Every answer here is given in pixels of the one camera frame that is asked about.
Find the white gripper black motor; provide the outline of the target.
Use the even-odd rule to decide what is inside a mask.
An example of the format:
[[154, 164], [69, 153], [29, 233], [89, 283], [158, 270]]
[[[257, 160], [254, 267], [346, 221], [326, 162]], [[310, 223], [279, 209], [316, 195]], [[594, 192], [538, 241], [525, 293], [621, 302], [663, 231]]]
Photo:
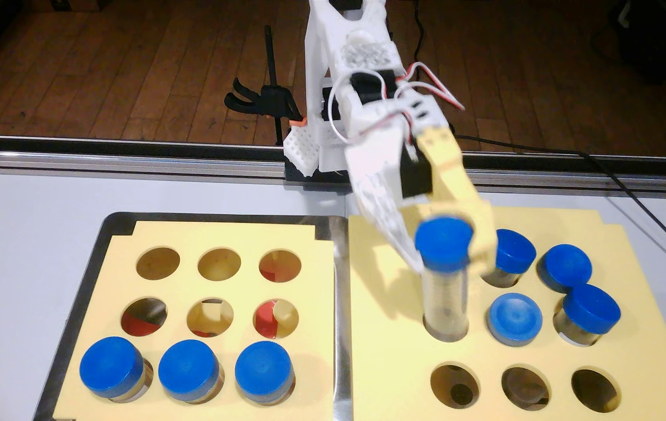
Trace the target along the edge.
[[405, 121], [387, 122], [348, 145], [349, 181], [358, 199], [386, 198], [402, 204], [427, 194], [428, 202], [403, 207], [402, 216], [391, 200], [359, 200], [359, 212], [417, 274], [424, 270], [413, 240], [418, 225], [440, 216], [465, 221], [471, 237], [461, 261], [470, 275], [494, 271], [495, 214], [471, 182], [454, 135], [448, 127], [427, 127], [416, 137], [418, 147], [407, 146], [407, 128]]

